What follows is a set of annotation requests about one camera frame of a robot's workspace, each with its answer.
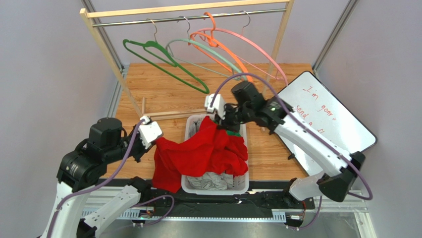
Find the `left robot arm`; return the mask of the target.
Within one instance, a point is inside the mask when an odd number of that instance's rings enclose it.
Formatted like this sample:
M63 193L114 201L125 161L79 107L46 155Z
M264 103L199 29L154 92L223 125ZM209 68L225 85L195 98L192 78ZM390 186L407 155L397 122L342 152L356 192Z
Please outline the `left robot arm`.
M141 117L130 133L116 118L102 118L92 125L88 138L60 163L55 202L43 237L97 238L123 212L144 200L151 186L134 177L97 211L82 214L90 194L107 184L100 178L109 164L123 165L129 157L139 162L162 136L159 124L148 116Z

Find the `red t shirt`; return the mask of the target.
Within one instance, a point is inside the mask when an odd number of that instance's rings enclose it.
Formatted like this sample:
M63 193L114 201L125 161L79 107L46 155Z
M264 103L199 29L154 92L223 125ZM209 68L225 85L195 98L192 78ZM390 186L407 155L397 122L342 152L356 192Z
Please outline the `red t shirt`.
M244 175L248 171L248 150L243 137L227 135L216 127L206 116L199 132L182 143L158 139L153 186L175 193L182 187L182 175L201 177L205 172Z

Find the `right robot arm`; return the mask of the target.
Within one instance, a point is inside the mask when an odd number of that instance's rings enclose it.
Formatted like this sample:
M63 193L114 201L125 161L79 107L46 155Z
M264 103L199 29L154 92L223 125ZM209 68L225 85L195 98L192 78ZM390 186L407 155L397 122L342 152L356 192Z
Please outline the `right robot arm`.
M299 115L277 95L266 100L253 83L241 81L231 89L237 103L226 103L219 93L206 96L205 108L217 115L226 129L255 122L271 134L287 139L310 156L322 172L306 178L290 180L284 189L287 203L297 203L314 196L343 202L351 186L360 175L365 156L362 152L348 152L305 125Z

